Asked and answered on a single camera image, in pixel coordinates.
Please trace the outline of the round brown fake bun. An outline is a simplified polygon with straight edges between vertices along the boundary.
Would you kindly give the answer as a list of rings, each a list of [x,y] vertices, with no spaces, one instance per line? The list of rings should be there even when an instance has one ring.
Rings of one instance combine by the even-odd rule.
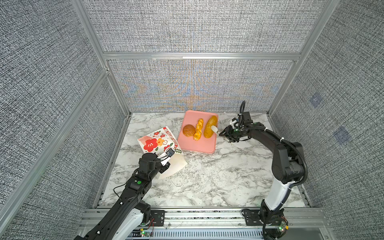
[[[186,137],[193,137],[196,133],[196,128],[193,125],[185,125],[183,127],[183,134]]]

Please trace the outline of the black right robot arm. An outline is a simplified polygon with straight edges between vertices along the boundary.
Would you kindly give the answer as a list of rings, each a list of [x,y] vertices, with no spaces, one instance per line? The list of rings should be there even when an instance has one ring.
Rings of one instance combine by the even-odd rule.
[[[238,118],[232,119],[219,135],[230,143],[254,139],[273,153],[273,184],[268,196],[262,200],[259,219],[269,224],[275,216],[282,216],[292,188],[303,184],[308,176],[303,146],[280,137],[259,122],[254,123],[248,112],[238,114]]]

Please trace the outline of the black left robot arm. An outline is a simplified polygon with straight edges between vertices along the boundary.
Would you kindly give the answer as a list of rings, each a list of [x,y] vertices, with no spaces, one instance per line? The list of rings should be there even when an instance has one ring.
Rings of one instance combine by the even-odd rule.
[[[157,156],[145,153],[139,159],[139,167],[124,184],[125,188],[117,202],[107,214],[84,237],[76,240],[124,240],[141,223],[146,223],[151,214],[151,206],[142,202],[158,173],[170,167],[169,160],[175,154],[170,148]]]

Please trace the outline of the yellow twisted fake bread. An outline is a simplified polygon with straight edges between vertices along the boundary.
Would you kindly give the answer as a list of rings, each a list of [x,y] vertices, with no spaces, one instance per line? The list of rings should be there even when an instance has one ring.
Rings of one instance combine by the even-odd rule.
[[[203,119],[199,119],[199,120],[198,120],[198,123],[197,123],[197,125],[196,125],[196,133],[195,133],[194,136],[193,136],[193,139],[194,139],[195,141],[200,140],[200,138],[201,138],[201,136],[202,136],[203,125],[204,125],[204,120],[203,120]]]

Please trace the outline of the metal tongs with white tips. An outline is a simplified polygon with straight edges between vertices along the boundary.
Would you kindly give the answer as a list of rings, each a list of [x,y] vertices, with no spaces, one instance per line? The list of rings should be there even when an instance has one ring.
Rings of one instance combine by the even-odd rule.
[[[225,130],[219,130],[216,126],[211,126],[211,130],[217,135],[217,136],[223,136],[225,134]]]

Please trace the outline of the white floral paper bag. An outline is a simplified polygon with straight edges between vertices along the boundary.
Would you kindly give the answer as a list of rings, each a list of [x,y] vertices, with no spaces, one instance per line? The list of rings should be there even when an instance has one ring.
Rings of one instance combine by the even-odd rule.
[[[180,144],[168,126],[139,138],[138,143],[144,153],[153,153],[157,156],[162,154],[167,148],[175,149],[175,154],[168,161],[171,166],[167,171],[157,176],[159,180],[165,180],[179,173],[188,164]]]

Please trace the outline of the long orange fake bread loaf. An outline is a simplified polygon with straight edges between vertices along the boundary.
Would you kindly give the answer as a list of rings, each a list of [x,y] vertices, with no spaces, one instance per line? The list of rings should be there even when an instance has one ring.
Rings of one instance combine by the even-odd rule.
[[[217,116],[212,116],[207,124],[206,124],[206,127],[205,127],[205,130],[204,130],[204,137],[209,139],[213,136],[214,134],[214,131],[212,130],[212,126],[216,126],[217,125],[217,122],[218,122],[218,118]]]

